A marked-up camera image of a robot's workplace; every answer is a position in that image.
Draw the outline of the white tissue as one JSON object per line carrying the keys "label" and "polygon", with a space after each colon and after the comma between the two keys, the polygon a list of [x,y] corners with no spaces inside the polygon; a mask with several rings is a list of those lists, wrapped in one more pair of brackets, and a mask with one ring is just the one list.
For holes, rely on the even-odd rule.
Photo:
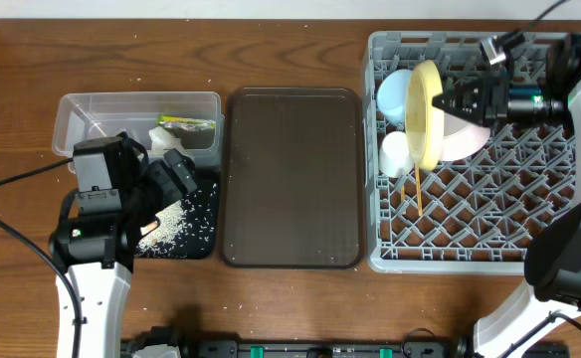
{"label": "white tissue", "polygon": [[165,128],[160,126],[155,127],[150,129],[148,134],[151,139],[151,151],[158,152],[174,149],[181,154],[184,154],[184,148],[181,144],[181,140],[171,132],[167,131]]}

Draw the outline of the green yellow snack wrapper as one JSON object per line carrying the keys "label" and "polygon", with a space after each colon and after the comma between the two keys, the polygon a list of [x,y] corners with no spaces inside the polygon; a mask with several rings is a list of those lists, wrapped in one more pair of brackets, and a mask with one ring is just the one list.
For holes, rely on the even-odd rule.
{"label": "green yellow snack wrapper", "polygon": [[156,124],[163,128],[179,129],[184,131],[203,131],[216,128],[216,122],[212,119],[198,119],[160,114]]}

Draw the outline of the pink bowl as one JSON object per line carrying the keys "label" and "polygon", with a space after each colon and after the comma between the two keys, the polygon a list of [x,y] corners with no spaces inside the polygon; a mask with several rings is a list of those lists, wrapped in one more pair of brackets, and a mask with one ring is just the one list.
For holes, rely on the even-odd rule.
{"label": "pink bowl", "polygon": [[453,162],[481,150],[490,137],[490,129],[445,114],[443,150],[440,160]]}

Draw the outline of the yellow plate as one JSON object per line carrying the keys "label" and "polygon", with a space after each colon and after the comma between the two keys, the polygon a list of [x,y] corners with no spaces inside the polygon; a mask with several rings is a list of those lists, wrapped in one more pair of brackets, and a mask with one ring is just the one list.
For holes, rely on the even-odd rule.
{"label": "yellow plate", "polygon": [[434,62],[414,68],[406,91],[405,134],[414,163],[424,170],[433,170],[441,160],[445,114],[433,106],[433,99],[442,92]]}

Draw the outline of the light blue bowl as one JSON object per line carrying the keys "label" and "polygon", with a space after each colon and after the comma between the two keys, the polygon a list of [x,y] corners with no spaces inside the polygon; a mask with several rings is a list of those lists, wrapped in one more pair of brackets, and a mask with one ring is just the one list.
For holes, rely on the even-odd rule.
{"label": "light blue bowl", "polygon": [[377,91],[378,110],[395,126],[405,122],[406,94],[411,76],[410,70],[397,70],[381,83]]}

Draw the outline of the cream white cup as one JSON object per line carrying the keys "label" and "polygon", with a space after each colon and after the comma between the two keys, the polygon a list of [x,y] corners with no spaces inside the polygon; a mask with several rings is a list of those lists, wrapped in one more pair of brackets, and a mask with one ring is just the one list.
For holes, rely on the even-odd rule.
{"label": "cream white cup", "polygon": [[400,178],[409,174],[413,168],[406,133],[388,133],[379,148],[379,170],[389,178]]}

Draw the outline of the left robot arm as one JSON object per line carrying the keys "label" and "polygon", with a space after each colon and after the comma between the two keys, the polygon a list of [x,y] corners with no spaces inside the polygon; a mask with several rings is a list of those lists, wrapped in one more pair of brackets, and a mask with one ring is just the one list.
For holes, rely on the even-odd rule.
{"label": "left robot arm", "polygon": [[79,212],[50,237],[59,297],[60,357],[117,357],[141,230],[197,188],[193,162],[175,149],[150,164],[133,151],[73,158]]}

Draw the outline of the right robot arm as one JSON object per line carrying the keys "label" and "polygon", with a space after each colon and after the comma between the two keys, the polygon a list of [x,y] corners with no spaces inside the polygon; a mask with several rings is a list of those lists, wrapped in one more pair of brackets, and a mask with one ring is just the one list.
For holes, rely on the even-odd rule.
{"label": "right robot arm", "polygon": [[546,55],[542,85],[518,87],[509,71],[486,74],[436,95],[434,107],[481,127],[558,121],[575,134],[575,188],[570,209],[531,242],[524,279],[459,340],[457,357],[535,355],[534,345],[560,324],[581,331],[581,34],[570,33]]}

